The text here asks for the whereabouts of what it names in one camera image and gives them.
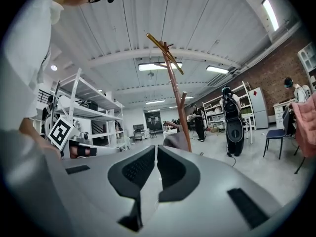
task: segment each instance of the ceiling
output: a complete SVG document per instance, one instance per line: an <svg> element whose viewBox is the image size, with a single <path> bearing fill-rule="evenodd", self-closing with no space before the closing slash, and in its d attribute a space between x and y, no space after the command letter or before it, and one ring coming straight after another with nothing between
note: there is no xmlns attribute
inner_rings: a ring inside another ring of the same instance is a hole
<svg viewBox="0 0 316 237"><path fill-rule="evenodd" d="M219 76L206 71L208 65L240 68L271 44L262 22L246 0L103 0L65 7L52 30L51 63L59 69L47 73L63 79L81 67L98 89L112 91L128 108L168 108L175 100L167 70L151 76L138 70L138 64L163 61L146 33L173 43L171 53L183 63L184 75L175 70L180 91L197 98ZM221 74L211 86L232 77ZM158 99L165 102L146 105Z"/></svg>

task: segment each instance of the gray floor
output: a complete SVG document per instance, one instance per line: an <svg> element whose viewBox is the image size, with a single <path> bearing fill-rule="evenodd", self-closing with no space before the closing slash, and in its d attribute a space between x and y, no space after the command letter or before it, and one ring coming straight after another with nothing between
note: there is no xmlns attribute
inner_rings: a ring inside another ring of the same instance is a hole
<svg viewBox="0 0 316 237"><path fill-rule="evenodd" d="M267 129L253 130L253 144L250 144L250 138L245 139L242 154L236 158L237 162L234 168L265 188L281 205L285 205L299 196L306 187L310 173L314 170L314 161L306 159L299 173L294 175L303 156L300 150L296 156L293 155L297 148L297 143L293 138L283 140L280 160L278 159L280 140L270 140L269 150L263 158L267 132ZM198 141L197 138L197 134L194 133L194 139L191 139L193 153L200 154L203 152L204 157L217 159L229 165L234 164L234 159L226 155L225 134L207 133L204 142ZM158 134L157 138L136 142L132 145L132 148L162 143L163 136ZM155 166L148 182L141 191L144 224L158 207L157 199L160 191L162 191L160 173L157 166Z"/></svg>

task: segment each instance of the red brick wall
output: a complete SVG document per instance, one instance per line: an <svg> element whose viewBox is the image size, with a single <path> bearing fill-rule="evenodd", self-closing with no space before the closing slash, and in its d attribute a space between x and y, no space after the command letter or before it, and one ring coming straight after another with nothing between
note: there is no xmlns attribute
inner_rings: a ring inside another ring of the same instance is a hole
<svg viewBox="0 0 316 237"><path fill-rule="evenodd" d="M309 86L308 78L297 56L297 52L309 42L311 40L308 34L304 30L298 30L265 59L228 83L229 87L236 88L242 81L249 82L252 89L260 87L266 99L268 115L274 115L275 103L293 98L293 93L284 88L286 77L291 77L299 85ZM217 89L196 101L196 104L201 106L202 101L209 101L220 94L221 89ZM192 112L190 107L187 107L185 111L186 114Z"/></svg>

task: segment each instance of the desk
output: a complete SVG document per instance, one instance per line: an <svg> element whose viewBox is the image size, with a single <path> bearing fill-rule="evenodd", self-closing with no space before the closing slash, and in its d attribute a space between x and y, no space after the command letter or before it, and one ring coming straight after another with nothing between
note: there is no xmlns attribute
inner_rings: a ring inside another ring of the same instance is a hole
<svg viewBox="0 0 316 237"><path fill-rule="evenodd" d="M171 129L171 130L169 130L169 131L164 131L162 134L163 134L163 139L165 139L168 135L170 135L170 134L174 134L174 133L177 133L178 131L177 131L177 129Z"/></svg>
<svg viewBox="0 0 316 237"><path fill-rule="evenodd" d="M293 102L295 99L290 99L284 103L277 103L273 105L273 108L275 109L275 116L276 116L276 127L277 129L283 129L283 113L285 111L285 107Z"/></svg>
<svg viewBox="0 0 316 237"><path fill-rule="evenodd" d="M246 128L246 139L249 139L249 134L248 134L248 127L249 127L249 132L250 132L250 144L252 144L252 127L251 127L251 117L253 117L253 114L244 114L242 117L246 120L246 125L244 125L244 128Z"/></svg>

